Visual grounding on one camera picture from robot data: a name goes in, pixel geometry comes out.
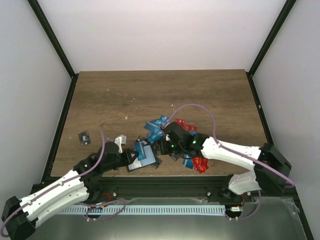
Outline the black leather card holder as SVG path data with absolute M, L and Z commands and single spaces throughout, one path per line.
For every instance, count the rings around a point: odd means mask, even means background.
M 138 158 L 136 158 L 132 164 L 126 167 L 127 172 L 132 172 L 147 166 L 152 166 L 153 168 L 157 169 L 163 161 L 157 157 L 154 145 L 143 136 L 139 136 L 136 141 L 143 141 L 145 144 L 144 150 L 146 153 L 146 159 L 138 160 Z

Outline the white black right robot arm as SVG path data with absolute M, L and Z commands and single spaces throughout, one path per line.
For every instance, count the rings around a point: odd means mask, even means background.
M 281 195 L 286 188 L 295 186 L 289 178 L 291 164 L 273 144 L 244 146 L 203 133 L 192 135 L 177 122 L 159 129 L 164 138 L 154 144 L 160 155 L 219 160 L 247 169 L 245 173 L 232 174 L 222 188 L 223 198 L 229 202 L 247 192 L 263 190 Z

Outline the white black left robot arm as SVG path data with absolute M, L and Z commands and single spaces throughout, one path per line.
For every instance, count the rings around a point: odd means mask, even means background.
M 98 182 L 103 173 L 132 164 L 138 155 L 133 149 L 120 150 L 116 143 L 107 142 L 50 185 L 22 198 L 9 198 L 1 215 L 1 236 L 25 240 L 62 209 L 87 200 L 97 202 L 102 196 Z

